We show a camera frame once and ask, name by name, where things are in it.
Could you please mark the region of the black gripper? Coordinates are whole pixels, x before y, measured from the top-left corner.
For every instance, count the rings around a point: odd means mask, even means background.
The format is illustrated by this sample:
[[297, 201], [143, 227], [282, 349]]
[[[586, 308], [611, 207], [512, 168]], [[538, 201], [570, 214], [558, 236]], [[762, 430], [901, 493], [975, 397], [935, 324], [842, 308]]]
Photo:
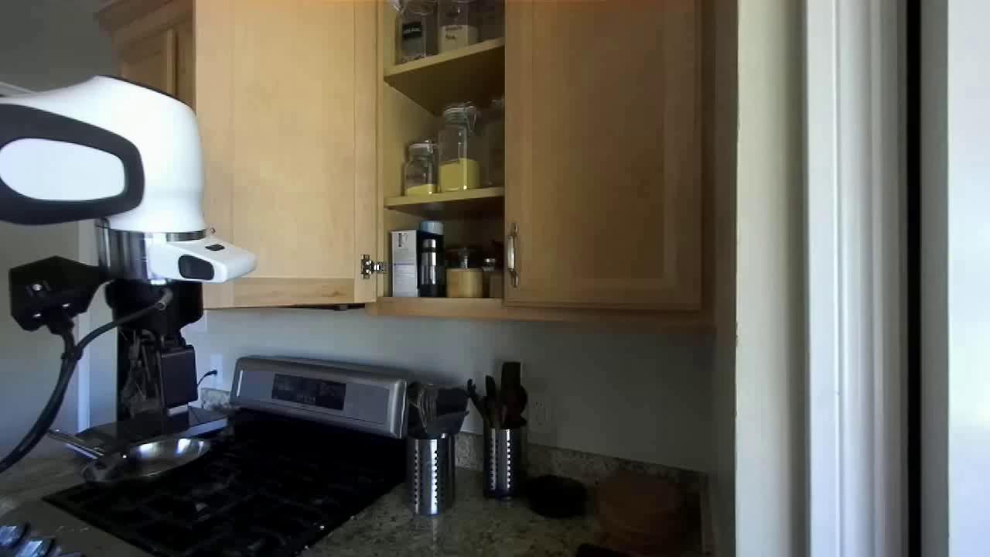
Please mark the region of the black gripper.
[[183, 329], [203, 317], [193, 282], [147, 284], [116, 279], [107, 287], [118, 329], [118, 418], [167, 416], [198, 397], [196, 345]]

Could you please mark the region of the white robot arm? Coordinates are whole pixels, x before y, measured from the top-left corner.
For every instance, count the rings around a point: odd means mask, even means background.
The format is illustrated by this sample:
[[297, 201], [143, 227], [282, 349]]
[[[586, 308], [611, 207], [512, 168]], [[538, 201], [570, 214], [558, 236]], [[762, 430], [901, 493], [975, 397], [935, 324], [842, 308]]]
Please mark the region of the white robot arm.
[[256, 257], [203, 215], [202, 128], [193, 104], [121, 77], [87, 77], [0, 101], [0, 219], [94, 223], [99, 267], [177, 294], [173, 335], [203, 317], [203, 287], [240, 282]]

